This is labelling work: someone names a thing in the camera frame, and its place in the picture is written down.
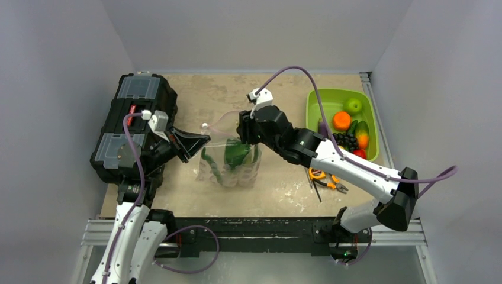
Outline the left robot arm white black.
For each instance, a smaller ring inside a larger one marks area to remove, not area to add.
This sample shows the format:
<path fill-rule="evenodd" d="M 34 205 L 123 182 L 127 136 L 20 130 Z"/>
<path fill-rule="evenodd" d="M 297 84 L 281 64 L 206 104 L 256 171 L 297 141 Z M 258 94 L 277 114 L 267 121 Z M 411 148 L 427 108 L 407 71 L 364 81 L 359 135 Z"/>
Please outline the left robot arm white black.
<path fill-rule="evenodd" d="M 132 134 L 125 125 L 121 134 L 105 133 L 98 146 L 97 155 L 109 147 L 115 155 L 113 167 L 94 163 L 105 182 L 118 186 L 118 196 L 111 237 L 91 283 L 138 283 L 160 242 L 176 236 L 173 213 L 152 209 L 164 165 L 174 158 L 189 162 L 210 137 L 172 125 L 159 138 L 151 134 Z"/>

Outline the green toy bok choy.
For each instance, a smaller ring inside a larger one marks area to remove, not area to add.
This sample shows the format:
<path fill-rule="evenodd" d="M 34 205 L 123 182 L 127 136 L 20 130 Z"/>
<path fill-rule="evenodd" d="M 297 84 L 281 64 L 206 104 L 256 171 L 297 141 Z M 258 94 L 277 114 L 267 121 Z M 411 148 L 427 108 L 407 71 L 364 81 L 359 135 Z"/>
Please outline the green toy bok choy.
<path fill-rule="evenodd" d="M 224 148 L 224 164 L 227 170 L 234 171 L 244 163 L 245 158 L 250 153 L 251 146 L 242 144 L 240 140 L 227 139 Z"/>

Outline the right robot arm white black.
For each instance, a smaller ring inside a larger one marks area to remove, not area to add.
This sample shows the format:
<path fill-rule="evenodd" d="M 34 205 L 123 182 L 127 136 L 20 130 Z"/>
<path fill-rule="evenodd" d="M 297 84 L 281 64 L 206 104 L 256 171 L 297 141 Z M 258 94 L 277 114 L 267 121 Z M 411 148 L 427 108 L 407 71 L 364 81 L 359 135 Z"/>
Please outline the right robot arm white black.
<path fill-rule="evenodd" d="M 376 225 L 407 231 L 418 199 L 417 186 L 407 184 L 417 177 L 415 170 L 389 169 L 341 150 L 317 132 L 293 127 L 274 105 L 240 112 L 236 131 L 242 143 L 262 143 L 288 163 L 335 175 L 373 196 L 365 204 L 339 211 L 332 225 L 338 240 Z"/>

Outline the clear zip top bag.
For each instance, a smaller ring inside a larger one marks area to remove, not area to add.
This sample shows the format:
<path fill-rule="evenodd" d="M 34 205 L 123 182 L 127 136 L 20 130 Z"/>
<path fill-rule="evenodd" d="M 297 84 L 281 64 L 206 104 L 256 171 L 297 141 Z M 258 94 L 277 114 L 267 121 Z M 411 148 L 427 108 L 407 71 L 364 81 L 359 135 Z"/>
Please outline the clear zip top bag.
<path fill-rule="evenodd" d="M 200 152 L 197 181 L 225 188 L 251 188 L 258 176 L 262 151 L 245 144 L 237 133 L 239 111 L 223 114 L 216 122 L 201 124 L 201 134 L 210 142 Z"/>

